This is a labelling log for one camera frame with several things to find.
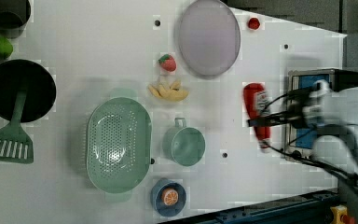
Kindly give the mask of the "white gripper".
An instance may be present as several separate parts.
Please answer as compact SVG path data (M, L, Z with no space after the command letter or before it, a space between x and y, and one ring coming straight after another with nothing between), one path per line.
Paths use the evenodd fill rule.
M310 87L292 90L289 97L289 119L281 116L248 119L249 127L272 127L290 123L296 129L315 128L323 123L322 99L330 93L330 84L317 80Z

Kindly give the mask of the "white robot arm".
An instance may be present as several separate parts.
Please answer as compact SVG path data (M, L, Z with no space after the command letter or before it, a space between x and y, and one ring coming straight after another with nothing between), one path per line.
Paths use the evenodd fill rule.
M272 102L262 84L250 83L243 88L247 125L255 130L261 149L272 149L292 161L320 168L358 197L358 87L334 91L327 81L318 80L280 98L286 108L271 113ZM316 133L309 156L287 150L303 135L282 148L270 143L270 128L279 125Z

